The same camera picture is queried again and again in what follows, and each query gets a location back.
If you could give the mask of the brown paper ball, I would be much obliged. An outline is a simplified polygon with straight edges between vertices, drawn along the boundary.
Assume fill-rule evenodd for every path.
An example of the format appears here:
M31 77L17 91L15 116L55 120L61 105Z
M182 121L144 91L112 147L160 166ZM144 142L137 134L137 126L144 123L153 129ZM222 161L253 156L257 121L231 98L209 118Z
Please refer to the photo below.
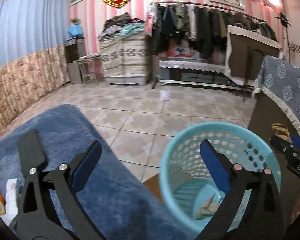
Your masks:
M292 143L291 133L288 128L282 124L274 123L271 125L271 129L275 131L275 135L290 144Z

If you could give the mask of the teal plastic trash basket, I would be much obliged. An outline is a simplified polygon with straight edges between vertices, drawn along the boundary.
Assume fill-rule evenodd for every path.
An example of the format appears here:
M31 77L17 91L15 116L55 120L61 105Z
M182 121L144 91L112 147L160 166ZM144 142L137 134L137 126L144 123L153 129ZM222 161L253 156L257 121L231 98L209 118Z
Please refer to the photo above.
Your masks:
M163 153L159 185L172 215L195 233L200 233L212 218L196 219L199 208L209 199L220 204L225 196L200 156L203 140L208 140L232 164L240 164L248 171L270 169L277 187L281 187L281 170L273 150L252 131L220 121L202 122L182 130Z

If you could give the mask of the black rectangular case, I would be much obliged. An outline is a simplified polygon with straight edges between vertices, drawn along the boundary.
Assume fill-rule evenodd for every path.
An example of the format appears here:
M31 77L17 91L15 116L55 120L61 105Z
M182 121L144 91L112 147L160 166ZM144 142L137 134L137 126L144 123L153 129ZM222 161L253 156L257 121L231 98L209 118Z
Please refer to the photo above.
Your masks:
M36 129L29 130L19 138L18 151L24 176L27 176L32 168L36 168L39 172L46 168L47 157Z

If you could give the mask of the blue floral sofa cover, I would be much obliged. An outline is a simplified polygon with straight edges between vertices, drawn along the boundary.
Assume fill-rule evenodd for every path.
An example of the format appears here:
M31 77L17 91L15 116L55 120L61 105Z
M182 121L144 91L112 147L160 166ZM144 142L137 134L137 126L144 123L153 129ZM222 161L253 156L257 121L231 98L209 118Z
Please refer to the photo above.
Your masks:
M300 67L274 56L265 56L251 97L260 92L280 107L300 135Z

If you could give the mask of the blue woven table blanket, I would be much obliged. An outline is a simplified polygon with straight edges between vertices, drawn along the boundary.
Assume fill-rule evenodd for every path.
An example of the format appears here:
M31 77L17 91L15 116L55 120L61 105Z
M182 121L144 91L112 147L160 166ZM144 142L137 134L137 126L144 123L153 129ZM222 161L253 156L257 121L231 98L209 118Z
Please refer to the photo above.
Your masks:
M197 234L177 221L157 197L116 158L89 120L73 105L47 110L0 140L0 189L10 178L20 185L17 142L31 129L38 133L48 159L48 170L84 152L95 140L102 155L77 198L85 212L107 239L195 239Z

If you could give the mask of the covered brown television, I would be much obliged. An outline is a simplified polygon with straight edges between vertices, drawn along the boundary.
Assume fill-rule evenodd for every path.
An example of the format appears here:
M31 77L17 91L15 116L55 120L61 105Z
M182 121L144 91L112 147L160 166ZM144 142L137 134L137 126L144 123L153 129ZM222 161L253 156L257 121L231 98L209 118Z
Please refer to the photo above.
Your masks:
M281 44L253 31L228 26L225 75L235 84L253 86L267 55L282 57Z

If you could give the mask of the low tv stand with lace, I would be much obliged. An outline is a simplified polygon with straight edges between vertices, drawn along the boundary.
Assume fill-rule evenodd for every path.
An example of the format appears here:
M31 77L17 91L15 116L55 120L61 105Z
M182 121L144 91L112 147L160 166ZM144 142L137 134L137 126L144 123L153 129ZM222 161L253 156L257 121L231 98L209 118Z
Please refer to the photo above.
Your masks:
M245 90L252 85L239 85L225 75L225 66L186 58L168 57L158 61L159 81L163 85L196 86L215 89Z

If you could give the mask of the black tripod stand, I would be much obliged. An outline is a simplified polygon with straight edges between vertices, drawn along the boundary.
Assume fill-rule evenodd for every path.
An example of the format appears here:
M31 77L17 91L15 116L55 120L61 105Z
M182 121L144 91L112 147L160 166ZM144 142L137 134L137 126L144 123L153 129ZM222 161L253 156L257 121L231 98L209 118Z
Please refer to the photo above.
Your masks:
M291 53L290 53L290 42L289 42L289 35L288 35L288 27L291 27L291 24L289 23L288 19L286 18L286 16L280 12L279 16L276 17L276 19L280 20L281 25L284 27L285 32L286 32L286 41L287 41L287 51L288 51L288 57L289 60L288 62L291 62Z

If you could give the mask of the small metal folding table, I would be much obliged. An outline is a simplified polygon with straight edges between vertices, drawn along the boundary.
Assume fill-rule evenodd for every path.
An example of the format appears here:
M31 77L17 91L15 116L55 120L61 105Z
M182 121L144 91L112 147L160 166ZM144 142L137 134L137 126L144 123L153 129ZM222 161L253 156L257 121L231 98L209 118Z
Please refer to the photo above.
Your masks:
M87 86L91 83L98 84L98 74L96 70L97 61L101 58L100 53L89 54L80 57L75 61L79 67L83 86Z

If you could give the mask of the blue floral curtain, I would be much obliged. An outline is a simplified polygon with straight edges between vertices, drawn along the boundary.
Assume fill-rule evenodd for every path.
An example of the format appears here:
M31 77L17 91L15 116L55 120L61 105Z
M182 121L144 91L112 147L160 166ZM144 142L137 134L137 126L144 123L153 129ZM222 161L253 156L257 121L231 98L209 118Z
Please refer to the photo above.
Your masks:
M69 81L68 0L0 0L0 133Z

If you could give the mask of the hanging dark clothes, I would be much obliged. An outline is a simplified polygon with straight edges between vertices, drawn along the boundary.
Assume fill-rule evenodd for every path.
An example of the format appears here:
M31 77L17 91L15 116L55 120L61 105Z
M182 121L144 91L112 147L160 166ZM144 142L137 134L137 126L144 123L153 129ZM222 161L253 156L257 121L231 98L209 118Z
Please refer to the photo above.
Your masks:
M151 4L147 12L147 24L152 24L152 53L168 52L171 41L177 45L182 40L189 43L190 50L209 60L216 48L226 51L228 26L233 25L277 41L275 32L266 22L257 22L240 12L220 11L176 3L162 6Z

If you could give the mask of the grey water dispenser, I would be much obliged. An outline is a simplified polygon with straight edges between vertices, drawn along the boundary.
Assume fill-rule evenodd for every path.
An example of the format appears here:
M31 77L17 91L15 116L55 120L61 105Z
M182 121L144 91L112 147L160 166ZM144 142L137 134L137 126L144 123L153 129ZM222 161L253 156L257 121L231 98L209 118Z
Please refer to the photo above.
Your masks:
M82 83L82 77L77 61L80 57L86 55L84 37L74 37L66 40L64 49L70 82L80 84Z

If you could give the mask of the patterned cloth covered cabinet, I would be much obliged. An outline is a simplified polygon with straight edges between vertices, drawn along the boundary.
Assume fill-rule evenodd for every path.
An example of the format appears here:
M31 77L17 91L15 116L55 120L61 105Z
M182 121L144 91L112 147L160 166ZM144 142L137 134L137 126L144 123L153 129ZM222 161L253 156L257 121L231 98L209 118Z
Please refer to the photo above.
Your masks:
M102 73L107 85L146 85L152 58L143 32L130 37L113 35L100 41Z

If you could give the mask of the metal clothes rack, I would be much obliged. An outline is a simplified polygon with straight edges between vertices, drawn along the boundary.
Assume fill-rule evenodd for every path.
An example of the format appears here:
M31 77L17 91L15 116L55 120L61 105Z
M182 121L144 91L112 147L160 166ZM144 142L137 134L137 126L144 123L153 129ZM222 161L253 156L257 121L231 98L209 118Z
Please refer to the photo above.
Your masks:
M264 21L200 3L151 3L145 32L162 85L249 91L271 33Z

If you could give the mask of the blue covered water bottle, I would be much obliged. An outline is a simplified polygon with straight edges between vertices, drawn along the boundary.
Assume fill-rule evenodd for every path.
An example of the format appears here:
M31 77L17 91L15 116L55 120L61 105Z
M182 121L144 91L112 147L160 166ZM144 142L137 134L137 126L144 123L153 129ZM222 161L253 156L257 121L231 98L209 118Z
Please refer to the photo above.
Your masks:
M83 28L79 24L73 24L67 29L70 37L82 37L84 35Z

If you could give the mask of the pile of folded clothes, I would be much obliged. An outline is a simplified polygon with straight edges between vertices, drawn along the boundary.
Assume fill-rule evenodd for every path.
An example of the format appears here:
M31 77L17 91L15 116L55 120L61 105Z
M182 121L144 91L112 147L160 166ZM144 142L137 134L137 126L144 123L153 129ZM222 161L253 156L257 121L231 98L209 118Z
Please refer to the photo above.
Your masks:
M125 12L122 15L114 16L106 20L103 30L98 36L99 41L109 38L128 38L144 31L145 21L137 18L131 18L130 14Z

